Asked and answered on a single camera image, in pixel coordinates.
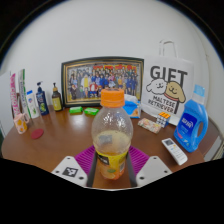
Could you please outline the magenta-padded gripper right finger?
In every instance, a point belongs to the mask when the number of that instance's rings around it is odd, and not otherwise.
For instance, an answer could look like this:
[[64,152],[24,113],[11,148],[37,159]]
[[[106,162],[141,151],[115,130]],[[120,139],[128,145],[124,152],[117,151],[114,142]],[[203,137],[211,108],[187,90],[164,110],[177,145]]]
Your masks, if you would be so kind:
[[127,167],[132,187],[145,186],[172,173],[158,156],[148,156],[133,146],[129,148]]

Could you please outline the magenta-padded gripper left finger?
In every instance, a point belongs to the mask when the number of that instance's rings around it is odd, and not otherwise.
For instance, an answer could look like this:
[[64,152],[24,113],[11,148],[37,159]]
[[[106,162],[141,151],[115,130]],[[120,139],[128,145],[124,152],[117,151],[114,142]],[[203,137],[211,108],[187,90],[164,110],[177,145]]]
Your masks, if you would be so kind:
[[96,168],[96,154],[93,146],[76,156],[66,156],[52,171],[52,174],[82,187],[91,187]]

